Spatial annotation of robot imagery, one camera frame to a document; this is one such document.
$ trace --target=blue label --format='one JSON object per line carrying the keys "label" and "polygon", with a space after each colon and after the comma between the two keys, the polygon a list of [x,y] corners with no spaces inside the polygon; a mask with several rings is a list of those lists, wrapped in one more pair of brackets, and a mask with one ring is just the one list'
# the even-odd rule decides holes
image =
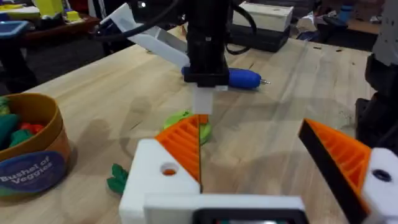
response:
{"label": "blue label", "polygon": [[34,152],[0,162],[0,187],[40,192],[56,184],[65,173],[63,157],[54,151]]}

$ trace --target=orange object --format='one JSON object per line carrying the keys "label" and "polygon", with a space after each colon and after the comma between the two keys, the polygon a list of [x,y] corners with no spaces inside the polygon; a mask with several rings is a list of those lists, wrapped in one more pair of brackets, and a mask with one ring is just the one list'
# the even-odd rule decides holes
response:
{"label": "orange object", "polygon": [[371,149],[361,142],[328,126],[304,119],[328,151],[349,186],[354,190],[362,206],[369,211],[361,197]]}
{"label": "orange object", "polygon": [[209,122],[209,116],[207,114],[199,114],[198,117],[200,124],[207,124],[207,122]]}
{"label": "orange object", "polygon": [[163,130],[155,139],[200,182],[199,115],[177,122]]}

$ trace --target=yellow object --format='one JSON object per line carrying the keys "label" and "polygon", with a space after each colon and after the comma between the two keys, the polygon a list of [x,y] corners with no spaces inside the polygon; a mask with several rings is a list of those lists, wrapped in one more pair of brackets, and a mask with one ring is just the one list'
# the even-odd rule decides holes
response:
{"label": "yellow object", "polygon": [[42,16],[54,16],[57,13],[63,12],[62,0],[35,0],[35,4]]}
{"label": "yellow object", "polygon": [[67,19],[69,21],[77,21],[80,19],[79,13],[76,11],[69,11],[67,12]]}
{"label": "yellow object", "polygon": [[10,9],[20,9],[24,7],[21,4],[5,4],[0,6],[0,11],[10,10]]}

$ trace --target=red toy vegetable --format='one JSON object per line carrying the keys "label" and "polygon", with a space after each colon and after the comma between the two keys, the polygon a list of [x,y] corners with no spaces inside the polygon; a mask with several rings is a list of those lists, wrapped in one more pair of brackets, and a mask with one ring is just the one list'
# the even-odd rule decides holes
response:
{"label": "red toy vegetable", "polygon": [[37,134],[43,130],[43,126],[41,124],[29,124],[28,122],[21,123],[20,129],[29,130],[32,134]]}
{"label": "red toy vegetable", "polygon": [[37,133],[41,132],[41,130],[43,130],[43,128],[44,127],[41,124],[33,124],[30,130],[32,130],[32,132],[34,134],[37,134]]}

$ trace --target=screw hole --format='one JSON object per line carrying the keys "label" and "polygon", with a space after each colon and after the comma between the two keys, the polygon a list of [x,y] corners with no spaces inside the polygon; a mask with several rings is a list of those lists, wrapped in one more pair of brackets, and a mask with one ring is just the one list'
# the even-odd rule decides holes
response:
{"label": "screw hole", "polygon": [[169,176],[173,176],[177,173],[178,171],[178,166],[174,163],[168,162],[163,164],[160,167],[160,171],[163,175],[169,177]]}
{"label": "screw hole", "polygon": [[375,176],[377,179],[384,181],[384,182],[390,182],[392,180],[391,175],[381,169],[375,169],[372,171],[373,176]]}

